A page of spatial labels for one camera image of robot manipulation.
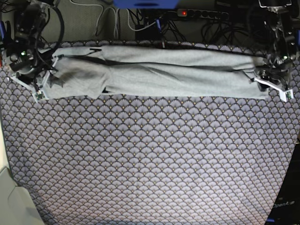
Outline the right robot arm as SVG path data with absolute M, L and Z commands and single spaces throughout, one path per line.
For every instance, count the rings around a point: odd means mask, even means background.
M 17 81 L 26 85 L 37 84 L 38 75 L 42 72 L 56 70 L 52 56 L 63 40 L 65 24 L 58 4 L 53 0 L 29 0 L 23 10 L 19 11 L 14 25 L 14 37 L 11 37 L 9 21 L 0 23 L 0 34 L 4 50 L 4 59 L 11 74 Z M 42 32 L 50 21 L 50 10 L 53 10 L 60 23 L 60 32 L 55 46 L 45 52 L 39 50 L 45 46 Z

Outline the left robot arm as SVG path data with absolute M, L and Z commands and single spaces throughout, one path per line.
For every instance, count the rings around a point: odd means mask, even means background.
M 289 92 L 290 70 L 300 58 L 300 21 L 293 19 L 291 0 L 258 0 L 249 7 L 246 24 L 250 37 L 263 40 L 267 51 L 264 66 L 257 68 L 263 89 Z

